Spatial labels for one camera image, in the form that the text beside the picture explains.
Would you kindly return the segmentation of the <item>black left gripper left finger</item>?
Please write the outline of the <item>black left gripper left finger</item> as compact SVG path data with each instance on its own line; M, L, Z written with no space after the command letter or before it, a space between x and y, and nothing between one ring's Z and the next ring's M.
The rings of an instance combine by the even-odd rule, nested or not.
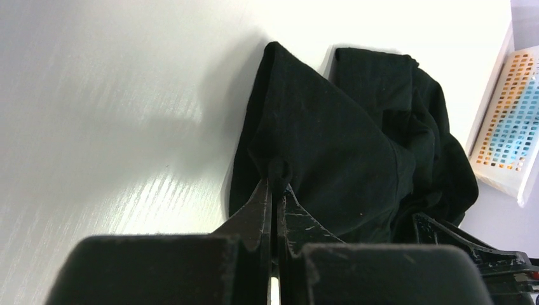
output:
M209 234L91 236L62 266L47 304L269 304L271 191Z

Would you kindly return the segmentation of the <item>black t shirt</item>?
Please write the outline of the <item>black t shirt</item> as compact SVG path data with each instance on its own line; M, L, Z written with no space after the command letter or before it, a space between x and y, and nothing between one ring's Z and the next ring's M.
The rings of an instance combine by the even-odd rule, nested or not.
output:
M441 85L408 55L338 48L327 80L265 49L236 150L229 207L268 179L349 243L409 243L412 216L459 224L478 185Z

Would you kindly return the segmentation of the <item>orange t shirt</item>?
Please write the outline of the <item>orange t shirt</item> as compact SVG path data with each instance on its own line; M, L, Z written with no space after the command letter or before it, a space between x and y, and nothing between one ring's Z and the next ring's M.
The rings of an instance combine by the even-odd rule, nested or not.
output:
M538 62L530 53L509 58L480 132L477 164L520 172L538 139Z

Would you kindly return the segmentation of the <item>white plastic laundry basket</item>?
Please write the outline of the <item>white plastic laundry basket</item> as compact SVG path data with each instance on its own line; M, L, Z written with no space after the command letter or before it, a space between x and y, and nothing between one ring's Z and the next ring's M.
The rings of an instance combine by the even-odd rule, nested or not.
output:
M509 28L467 142L477 179L513 198L530 200L538 178L538 47L514 47Z

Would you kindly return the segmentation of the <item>blue t shirt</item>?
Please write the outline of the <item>blue t shirt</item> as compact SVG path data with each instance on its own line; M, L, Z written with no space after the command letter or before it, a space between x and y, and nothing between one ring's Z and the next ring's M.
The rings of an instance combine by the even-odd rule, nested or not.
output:
M538 81L507 83L502 88L489 124L491 163L512 169L523 166L538 135Z

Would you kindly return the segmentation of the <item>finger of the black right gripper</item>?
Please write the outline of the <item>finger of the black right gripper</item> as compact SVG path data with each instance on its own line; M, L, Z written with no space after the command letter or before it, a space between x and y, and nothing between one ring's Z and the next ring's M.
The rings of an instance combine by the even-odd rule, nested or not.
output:
M481 273L494 304L538 304L538 259L498 250L445 220L413 215L420 244L452 245L466 252Z

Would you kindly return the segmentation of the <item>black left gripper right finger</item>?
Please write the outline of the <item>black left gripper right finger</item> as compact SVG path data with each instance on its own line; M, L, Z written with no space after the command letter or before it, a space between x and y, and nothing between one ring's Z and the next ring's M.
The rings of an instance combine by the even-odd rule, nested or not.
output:
M277 204L282 304L491 304L469 256L448 245L344 243L288 187Z

